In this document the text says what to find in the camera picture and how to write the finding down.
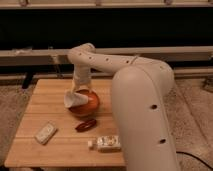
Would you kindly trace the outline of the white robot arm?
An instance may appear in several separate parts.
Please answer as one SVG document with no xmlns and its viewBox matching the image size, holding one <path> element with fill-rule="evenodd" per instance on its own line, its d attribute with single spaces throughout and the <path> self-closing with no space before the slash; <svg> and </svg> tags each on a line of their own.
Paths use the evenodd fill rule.
<svg viewBox="0 0 213 171">
<path fill-rule="evenodd" d="M 68 60 L 75 90 L 91 85 L 92 68 L 113 75 L 111 107 L 127 171 L 181 171 L 163 101 L 174 84 L 167 63 L 99 54 L 90 43 L 70 49 Z"/>
</svg>

